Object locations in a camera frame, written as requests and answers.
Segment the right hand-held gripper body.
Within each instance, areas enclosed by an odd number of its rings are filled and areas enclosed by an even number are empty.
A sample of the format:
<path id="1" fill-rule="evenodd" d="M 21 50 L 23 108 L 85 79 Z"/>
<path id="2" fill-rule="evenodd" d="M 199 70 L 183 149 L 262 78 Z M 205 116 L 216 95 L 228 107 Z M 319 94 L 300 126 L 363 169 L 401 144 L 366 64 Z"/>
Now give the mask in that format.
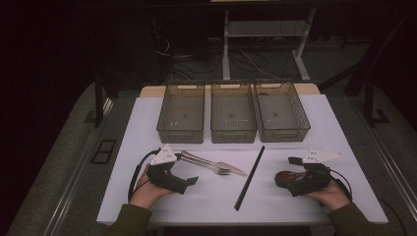
<path id="1" fill-rule="evenodd" d="M 303 196 L 324 189 L 330 182 L 330 169 L 324 162 L 344 157 L 342 152 L 309 149 L 303 159 L 306 176 L 294 183 L 290 193 L 293 197 Z"/>

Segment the white table cover sheet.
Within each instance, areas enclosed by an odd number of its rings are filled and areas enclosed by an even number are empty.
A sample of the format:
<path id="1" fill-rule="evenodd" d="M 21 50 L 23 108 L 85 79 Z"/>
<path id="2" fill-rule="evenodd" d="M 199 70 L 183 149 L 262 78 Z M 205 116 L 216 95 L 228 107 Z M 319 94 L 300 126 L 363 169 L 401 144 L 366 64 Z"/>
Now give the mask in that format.
<path id="1" fill-rule="evenodd" d="M 274 176 L 282 170 L 297 172 L 288 157 L 304 157 L 308 150 L 342 152 L 344 157 L 328 161 L 331 169 L 341 173 L 350 183 L 354 203 L 366 217 L 376 223 L 387 217 L 350 145 L 322 94 L 301 98 L 311 129 L 301 143 L 214 144 L 205 137 L 200 145 L 176 144 L 173 150 L 186 150 L 211 161 L 223 161 L 240 168 L 246 176 L 219 176 L 211 170 L 178 161 L 174 175 L 187 179 L 199 176 L 196 185 L 184 194 L 173 194 L 157 202 L 151 217 L 152 225 L 311 225 L 327 222 L 326 211 L 317 202 L 294 198 L 276 186 Z"/>

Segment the person's right hand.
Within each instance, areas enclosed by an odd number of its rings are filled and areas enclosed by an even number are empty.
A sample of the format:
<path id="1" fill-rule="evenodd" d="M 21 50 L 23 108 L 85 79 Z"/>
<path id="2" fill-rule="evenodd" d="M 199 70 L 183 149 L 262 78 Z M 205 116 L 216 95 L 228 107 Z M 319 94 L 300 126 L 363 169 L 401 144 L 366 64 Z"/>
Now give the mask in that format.
<path id="1" fill-rule="evenodd" d="M 307 197 L 323 204 L 330 211 L 335 211 L 350 204 L 343 190 L 334 181 L 330 181 L 324 189 L 318 192 L 307 194 Z"/>

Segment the black metal stand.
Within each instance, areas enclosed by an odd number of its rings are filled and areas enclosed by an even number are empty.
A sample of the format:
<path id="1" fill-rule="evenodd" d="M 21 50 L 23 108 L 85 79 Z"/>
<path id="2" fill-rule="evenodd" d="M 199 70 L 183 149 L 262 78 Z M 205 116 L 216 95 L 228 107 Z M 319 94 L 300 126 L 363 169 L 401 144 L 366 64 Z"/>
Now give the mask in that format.
<path id="1" fill-rule="evenodd" d="M 355 26 L 371 39 L 365 55 L 319 88 L 347 79 L 346 95 L 364 93 L 364 118 L 370 125 L 387 121 L 383 113 L 374 116 L 374 92 L 382 89 L 417 130 L 417 6 Z"/>

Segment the white metal stand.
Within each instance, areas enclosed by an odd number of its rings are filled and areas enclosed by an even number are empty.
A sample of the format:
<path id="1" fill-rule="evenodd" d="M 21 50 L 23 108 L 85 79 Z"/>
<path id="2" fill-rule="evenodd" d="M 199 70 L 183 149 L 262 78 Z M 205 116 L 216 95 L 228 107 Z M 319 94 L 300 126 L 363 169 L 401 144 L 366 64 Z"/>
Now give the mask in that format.
<path id="1" fill-rule="evenodd" d="M 313 25 L 317 9 L 309 10 L 305 20 L 277 20 L 277 21 L 231 21 L 229 11 L 224 12 L 223 21 L 223 50 L 222 50 L 222 78 L 230 80 L 229 39 L 237 37 L 298 37 L 297 47 L 291 51 L 292 58 L 303 82 L 311 80 L 302 55 Z"/>

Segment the smoky transparent plastic bin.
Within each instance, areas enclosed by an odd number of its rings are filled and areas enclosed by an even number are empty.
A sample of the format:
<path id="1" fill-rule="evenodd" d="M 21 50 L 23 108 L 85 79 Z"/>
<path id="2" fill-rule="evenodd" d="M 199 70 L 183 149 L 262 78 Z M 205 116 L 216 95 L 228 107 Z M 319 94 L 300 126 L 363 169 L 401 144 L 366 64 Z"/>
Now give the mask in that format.
<path id="1" fill-rule="evenodd" d="M 164 144 L 201 144 L 204 118 L 204 85 L 168 85 L 156 130 Z"/>
<path id="2" fill-rule="evenodd" d="M 303 142 L 311 129 L 296 87 L 292 83 L 256 80 L 255 101 L 263 143 Z"/>
<path id="3" fill-rule="evenodd" d="M 251 144 L 258 131 L 251 85 L 242 81 L 211 84 L 210 130 L 214 144 Z"/>

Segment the person's left hand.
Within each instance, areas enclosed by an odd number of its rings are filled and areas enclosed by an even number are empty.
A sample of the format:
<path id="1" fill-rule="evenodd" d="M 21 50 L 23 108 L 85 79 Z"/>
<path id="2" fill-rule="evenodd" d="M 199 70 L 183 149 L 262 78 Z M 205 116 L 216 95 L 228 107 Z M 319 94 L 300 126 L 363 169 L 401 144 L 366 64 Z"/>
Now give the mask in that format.
<path id="1" fill-rule="evenodd" d="M 171 194 L 171 191 L 155 186 L 149 180 L 147 175 L 148 169 L 149 166 L 147 165 L 143 175 L 137 182 L 136 190 L 129 200 L 130 205 L 151 209 L 158 200 Z"/>

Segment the red-brown wooden spoon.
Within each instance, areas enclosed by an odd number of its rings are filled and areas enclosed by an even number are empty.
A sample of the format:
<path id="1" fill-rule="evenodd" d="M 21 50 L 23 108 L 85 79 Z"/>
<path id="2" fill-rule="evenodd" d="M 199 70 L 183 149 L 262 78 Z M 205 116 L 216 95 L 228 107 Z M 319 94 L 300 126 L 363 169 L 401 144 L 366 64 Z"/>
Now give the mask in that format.
<path id="1" fill-rule="evenodd" d="M 275 175 L 274 180 L 283 180 L 295 183 L 298 180 L 302 180 L 305 176 L 305 172 L 297 173 L 292 171 L 280 171 Z"/>

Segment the black floor socket frame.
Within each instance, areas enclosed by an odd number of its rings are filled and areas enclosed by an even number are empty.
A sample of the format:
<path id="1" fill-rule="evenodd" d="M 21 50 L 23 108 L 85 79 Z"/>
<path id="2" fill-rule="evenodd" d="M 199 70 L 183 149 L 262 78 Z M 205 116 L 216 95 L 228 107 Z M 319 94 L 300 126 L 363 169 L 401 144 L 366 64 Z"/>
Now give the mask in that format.
<path id="1" fill-rule="evenodd" d="M 114 151 L 116 143 L 116 140 L 102 140 L 98 145 L 98 148 L 90 162 L 93 164 L 108 163 Z"/>

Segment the steel table knife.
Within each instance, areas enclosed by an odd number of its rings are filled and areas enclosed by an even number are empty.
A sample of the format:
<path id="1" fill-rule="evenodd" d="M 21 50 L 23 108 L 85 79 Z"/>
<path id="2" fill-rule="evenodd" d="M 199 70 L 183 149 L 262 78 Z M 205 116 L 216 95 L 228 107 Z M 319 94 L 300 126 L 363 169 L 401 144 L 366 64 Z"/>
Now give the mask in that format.
<path id="1" fill-rule="evenodd" d="M 190 158 L 193 158 L 195 160 L 199 160 L 199 161 L 201 161 L 203 163 L 210 164 L 210 165 L 213 165 L 215 167 L 219 167 L 219 168 L 222 168 L 222 169 L 229 170 L 230 173 L 235 173 L 235 174 L 242 175 L 242 176 L 246 176 L 247 175 L 247 173 L 244 172 L 243 170 L 241 170 L 241 169 L 239 169 L 237 167 L 234 167 L 234 166 L 232 166 L 230 164 L 224 163 L 224 162 L 213 162 L 213 161 L 210 161 L 210 160 L 206 160 L 206 159 L 203 159 L 203 158 L 198 157 L 196 155 L 190 154 L 189 152 L 184 151 L 184 150 L 182 150 L 180 153 L 184 157 L 190 157 Z"/>

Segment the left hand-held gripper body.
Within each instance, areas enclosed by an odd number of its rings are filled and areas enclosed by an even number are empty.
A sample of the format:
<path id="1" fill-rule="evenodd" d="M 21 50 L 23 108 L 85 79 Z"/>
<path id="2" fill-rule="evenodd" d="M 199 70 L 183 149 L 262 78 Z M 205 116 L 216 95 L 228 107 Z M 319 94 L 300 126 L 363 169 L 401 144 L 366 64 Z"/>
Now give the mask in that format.
<path id="1" fill-rule="evenodd" d="M 150 162 L 147 175 L 155 186 L 174 193 L 184 194 L 188 187 L 187 181 L 171 173 L 176 161 L 177 157 L 172 148 L 165 146 Z"/>

